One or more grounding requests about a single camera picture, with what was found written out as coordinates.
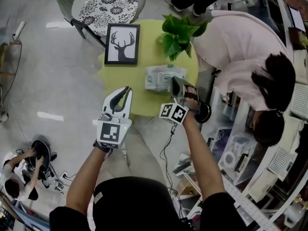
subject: perforated metal strip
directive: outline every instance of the perforated metal strip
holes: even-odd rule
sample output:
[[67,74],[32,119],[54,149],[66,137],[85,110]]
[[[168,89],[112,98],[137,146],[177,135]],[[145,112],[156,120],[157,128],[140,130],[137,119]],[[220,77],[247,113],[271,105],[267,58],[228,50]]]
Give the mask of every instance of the perforated metal strip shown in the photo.
[[227,178],[222,176],[223,184],[230,196],[266,231],[280,231],[251,201],[232,185]]

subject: deer artwork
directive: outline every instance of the deer artwork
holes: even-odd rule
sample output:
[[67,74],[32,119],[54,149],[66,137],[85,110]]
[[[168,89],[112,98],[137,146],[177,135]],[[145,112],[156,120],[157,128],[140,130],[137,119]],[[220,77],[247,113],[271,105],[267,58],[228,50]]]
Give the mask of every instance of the deer artwork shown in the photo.
[[118,55],[117,55],[117,57],[118,57],[119,62],[133,62],[133,61],[134,61],[134,58],[126,57],[124,51],[125,51],[125,49],[126,49],[127,46],[131,46],[131,45],[133,45],[133,44],[135,43],[135,37],[134,37],[134,35],[130,32],[130,33],[129,33],[129,36],[130,36],[130,43],[129,43],[129,44],[126,44],[126,42],[124,41],[124,46],[120,46],[120,42],[115,43],[115,40],[116,40],[116,36],[115,36],[115,35],[116,35],[116,33],[117,33],[117,31],[111,35],[110,43],[116,45],[116,46],[114,46],[114,48],[115,48],[116,50],[118,50]]

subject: hair tie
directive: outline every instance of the hair tie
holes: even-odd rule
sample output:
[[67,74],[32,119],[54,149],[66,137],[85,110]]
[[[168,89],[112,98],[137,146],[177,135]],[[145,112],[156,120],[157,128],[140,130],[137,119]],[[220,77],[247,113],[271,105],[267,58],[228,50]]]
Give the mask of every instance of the hair tie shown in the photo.
[[284,111],[282,110],[276,110],[276,114],[278,117],[281,117],[283,115]]

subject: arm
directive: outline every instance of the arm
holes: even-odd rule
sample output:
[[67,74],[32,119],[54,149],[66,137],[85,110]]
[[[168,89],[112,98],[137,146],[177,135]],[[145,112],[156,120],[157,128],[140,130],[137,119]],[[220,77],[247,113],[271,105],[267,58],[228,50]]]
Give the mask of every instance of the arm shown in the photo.
[[87,215],[96,180],[106,153],[94,147],[73,180],[66,197],[66,207]]
[[42,156],[39,160],[36,159],[35,162],[35,170],[32,176],[31,181],[27,184],[27,186],[30,188],[30,190],[32,191],[32,189],[35,187],[37,181],[38,181],[38,177],[39,177],[39,168],[42,166],[44,161],[44,157]]
[[196,171],[203,201],[215,193],[225,192],[219,167],[203,139],[191,111],[186,115],[183,125],[187,134],[191,159]]
[[35,150],[33,148],[31,148],[30,150],[28,150],[27,152],[21,154],[21,155],[18,155],[16,157],[13,157],[9,162],[8,162],[8,165],[10,165],[12,168],[20,163],[22,160],[24,160],[25,158],[27,157],[31,157],[31,156],[34,156],[35,154]]

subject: black hair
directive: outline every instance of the black hair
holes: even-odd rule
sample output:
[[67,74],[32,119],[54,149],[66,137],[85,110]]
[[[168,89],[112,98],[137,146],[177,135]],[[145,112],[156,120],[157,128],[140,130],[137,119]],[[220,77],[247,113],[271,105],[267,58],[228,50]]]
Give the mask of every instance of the black hair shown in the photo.
[[7,180],[4,184],[5,190],[13,199],[19,196],[19,184],[13,180]]
[[270,54],[265,61],[265,67],[263,71],[269,77],[253,72],[251,78],[259,87],[265,104],[272,111],[265,111],[259,116],[254,137],[260,144],[272,146],[282,137],[284,118],[278,111],[284,112],[292,99],[295,71],[291,61],[282,52],[279,55]]

